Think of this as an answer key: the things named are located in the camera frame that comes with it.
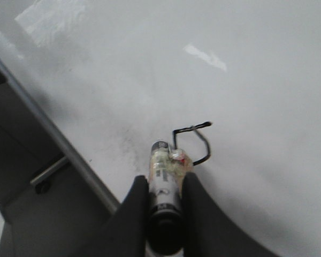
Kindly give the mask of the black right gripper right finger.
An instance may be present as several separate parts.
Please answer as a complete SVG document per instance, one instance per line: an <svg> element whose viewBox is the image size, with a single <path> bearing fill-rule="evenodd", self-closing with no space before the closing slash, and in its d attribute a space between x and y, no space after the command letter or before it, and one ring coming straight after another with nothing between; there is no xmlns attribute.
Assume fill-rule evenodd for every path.
<svg viewBox="0 0 321 257"><path fill-rule="evenodd" d="M239 228L213 201L193 172L182 184L184 256L276 256Z"/></svg>

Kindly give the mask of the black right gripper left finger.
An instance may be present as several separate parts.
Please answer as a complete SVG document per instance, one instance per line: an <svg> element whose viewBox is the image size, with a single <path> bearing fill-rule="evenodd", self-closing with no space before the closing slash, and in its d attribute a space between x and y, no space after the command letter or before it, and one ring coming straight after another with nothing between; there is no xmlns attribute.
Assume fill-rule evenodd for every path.
<svg viewBox="0 0 321 257"><path fill-rule="evenodd" d="M148 182L136 176L123 203L77 256L145 256Z"/></svg>

